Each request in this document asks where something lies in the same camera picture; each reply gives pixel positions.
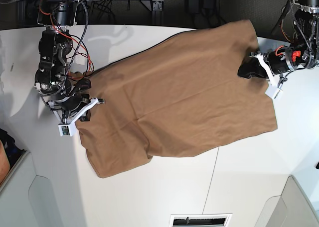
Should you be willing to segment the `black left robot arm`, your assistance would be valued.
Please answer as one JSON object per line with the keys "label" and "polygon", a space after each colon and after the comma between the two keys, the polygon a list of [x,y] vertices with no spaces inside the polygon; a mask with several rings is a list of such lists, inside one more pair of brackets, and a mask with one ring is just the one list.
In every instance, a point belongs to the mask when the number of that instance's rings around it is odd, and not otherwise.
{"label": "black left robot arm", "polygon": [[[293,17],[292,38],[288,38],[283,30],[289,12]],[[287,0],[272,33],[278,29],[289,45],[281,45],[268,53],[252,53],[238,69],[239,77],[267,79],[281,88],[289,74],[319,65],[319,0]]]}

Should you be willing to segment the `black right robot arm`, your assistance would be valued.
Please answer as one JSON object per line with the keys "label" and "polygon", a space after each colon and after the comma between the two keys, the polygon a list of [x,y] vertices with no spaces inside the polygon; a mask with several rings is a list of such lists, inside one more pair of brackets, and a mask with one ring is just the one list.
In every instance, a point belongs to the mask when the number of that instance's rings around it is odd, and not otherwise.
{"label": "black right robot arm", "polygon": [[84,45],[86,31],[80,37],[70,34],[77,9],[84,9],[85,26],[89,14],[86,2],[95,0],[41,0],[38,24],[45,26],[39,41],[40,61],[34,86],[44,104],[57,116],[63,129],[77,120],[89,121],[89,105],[98,103],[85,93],[91,88],[88,79],[93,64]]}

